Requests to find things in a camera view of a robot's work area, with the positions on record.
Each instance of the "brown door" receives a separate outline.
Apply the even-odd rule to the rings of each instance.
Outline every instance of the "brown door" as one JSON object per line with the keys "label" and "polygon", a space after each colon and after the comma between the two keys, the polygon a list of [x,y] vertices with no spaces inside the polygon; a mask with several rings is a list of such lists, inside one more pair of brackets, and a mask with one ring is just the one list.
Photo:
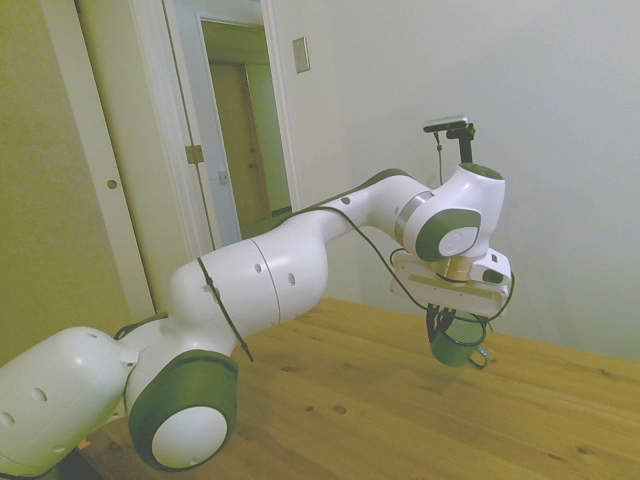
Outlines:
{"label": "brown door", "polygon": [[271,217],[244,64],[211,64],[240,227]]}

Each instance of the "door hinge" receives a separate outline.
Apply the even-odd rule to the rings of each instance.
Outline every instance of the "door hinge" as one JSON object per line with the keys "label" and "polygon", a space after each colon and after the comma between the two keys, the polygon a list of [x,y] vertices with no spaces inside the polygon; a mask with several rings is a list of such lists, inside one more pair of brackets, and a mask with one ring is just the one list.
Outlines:
{"label": "door hinge", "polygon": [[204,155],[202,154],[202,145],[190,145],[184,147],[187,152],[187,163],[189,165],[197,165],[204,162]]}

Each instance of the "mug handle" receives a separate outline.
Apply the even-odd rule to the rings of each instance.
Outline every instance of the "mug handle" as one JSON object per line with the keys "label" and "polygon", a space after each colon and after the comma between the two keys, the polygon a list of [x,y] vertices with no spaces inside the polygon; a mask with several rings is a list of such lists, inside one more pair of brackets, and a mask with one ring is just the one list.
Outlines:
{"label": "mug handle", "polygon": [[484,357],[484,363],[483,364],[479,364],[479,363],[475,362],[474,360],[472,360],[471,358],[469,358],[469,363],[471,365],[473,365],[474,367],[476,367],[478,370],[482,370],[484,367],[489,365],[489,360],[491,360],[491,356],[489,355],[489,352],[487,352],[480,345],[478,345],[476,347],[476,350],[480,353],[480,355],[482,355]]}

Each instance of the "wooden table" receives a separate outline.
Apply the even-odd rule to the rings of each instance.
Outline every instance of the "wooden table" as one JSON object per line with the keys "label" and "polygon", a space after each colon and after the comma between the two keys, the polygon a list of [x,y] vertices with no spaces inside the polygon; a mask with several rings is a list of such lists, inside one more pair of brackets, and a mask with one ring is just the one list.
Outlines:
{"label": "wooden table", "polygon": [[152,470],[126,419],[85,457],[113,480],[640,479],[640,364],[490,333],[485,370],[449,368],[424,319],[329,298],[248,343],[214,459]]}

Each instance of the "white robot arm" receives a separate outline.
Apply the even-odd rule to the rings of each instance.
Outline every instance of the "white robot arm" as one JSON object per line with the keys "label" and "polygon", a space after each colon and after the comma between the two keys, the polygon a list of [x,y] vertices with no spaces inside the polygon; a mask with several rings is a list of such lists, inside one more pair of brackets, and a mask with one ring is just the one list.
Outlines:
{"label": "white robot arm", "polygon": [[[511,284],[508,260],[489,248],[503,198],[502,177],[470,163],[435,190],[388,170],[181,267],[163,318],[117,339],[83,327],[50,337],[0,369],[0,476],[41,475],[123,415],[155,468],[183,470],[211,458],[235,425],[232,350],[318,303],[325,245],[354,227],[376,227],[406,249],[394,265],[413,297],[495,314]],[[405,294],[396,280],[392,290]]]}

